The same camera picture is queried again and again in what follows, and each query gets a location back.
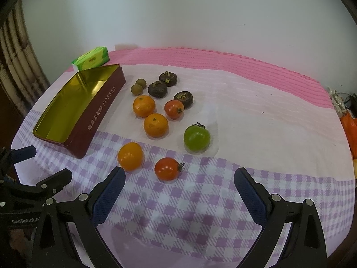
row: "green tissue package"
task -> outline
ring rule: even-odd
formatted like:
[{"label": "green tissue package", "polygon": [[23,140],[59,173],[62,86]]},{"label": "green tissue package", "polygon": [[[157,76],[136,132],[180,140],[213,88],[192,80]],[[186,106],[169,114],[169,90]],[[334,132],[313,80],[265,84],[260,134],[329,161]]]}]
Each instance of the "green tissue package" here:
[{"label": "green tissue package", "polygon": [[78,67],[79,71],[81,71],[101,66],[108,61],[108,49],[104,46],[99,46],[81,55],[76,60],[72,61],[72,63]]}]

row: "green tomato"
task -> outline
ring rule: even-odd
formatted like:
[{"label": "green tomato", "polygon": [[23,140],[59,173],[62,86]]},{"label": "green tomato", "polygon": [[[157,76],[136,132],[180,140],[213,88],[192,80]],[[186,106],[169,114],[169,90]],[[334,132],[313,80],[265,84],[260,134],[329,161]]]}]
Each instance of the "green tomato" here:
[{"label": "green tomato", "polygon": [[200,123],[188,127],[183,135],[186,147],[193,152],[206,149],[211,141],[211,134]]}]

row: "pink tablecloth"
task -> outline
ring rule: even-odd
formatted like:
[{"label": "pink tablecloth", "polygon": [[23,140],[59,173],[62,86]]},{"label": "pink tablecloth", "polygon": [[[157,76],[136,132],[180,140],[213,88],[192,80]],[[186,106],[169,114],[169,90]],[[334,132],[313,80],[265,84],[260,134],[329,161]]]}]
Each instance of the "pink tablecloth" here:
[{"label": "pink tablecloth", "polygon": [[[65,72],[35,104],[12,144],[33,144],[37,156],[17,166],[20,180],[40,178],[69,168],[73,180],[58,200],[90,191],[117,164],[126,142],[138,141],[142,167],[126,185],[99,230],[124,267],[236,267],[260,231],[233,185],[238,166],[286,200],[314,200],[328,254],[347,235],[353,216],[354,174],[349,147],[329,97],[318,82],[247,57],[192,49],[135,49],[110,53],[127,83],[114,100],[85,158],[32,136],[32,128],[50,100],[71,78]],[[169,134],[152,140],[131,110],[130,87],[138,78],[149,83],[165,70],[179,77],[169,94],[156,100],[158,113],[181,90],[195,103]],[[183,132],[200,122],[212,142],[203,154],[188,154]],[[181,177],[160,183],[152,169],[164,157],[185,163]],[[286,239],[285,227],[271,263]]]}]

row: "white wall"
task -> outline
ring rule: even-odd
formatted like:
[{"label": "white wall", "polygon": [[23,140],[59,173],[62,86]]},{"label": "white wall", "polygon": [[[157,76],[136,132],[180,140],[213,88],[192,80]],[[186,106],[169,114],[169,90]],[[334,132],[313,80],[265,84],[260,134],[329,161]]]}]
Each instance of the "white wall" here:
[{"label": "white wall", "polygon": [[53,82],[96,46],[184,46],[247,55],[357,92],[357,26],[340,0],[23,0]]}]

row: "orange plastic bag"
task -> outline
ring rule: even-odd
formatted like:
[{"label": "orange plastic bag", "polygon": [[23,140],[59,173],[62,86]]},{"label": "orange plastic bag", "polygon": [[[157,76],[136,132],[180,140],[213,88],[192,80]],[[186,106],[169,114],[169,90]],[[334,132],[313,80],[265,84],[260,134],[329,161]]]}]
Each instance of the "orange plastic bag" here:
[{"label": "orange plastic bag", "polygon": [[345,130],[353,159],[357,159],[357,119],[353,119],[351,114],[347,112],[347,114],[341,117],[340,120],[342,127]]}]

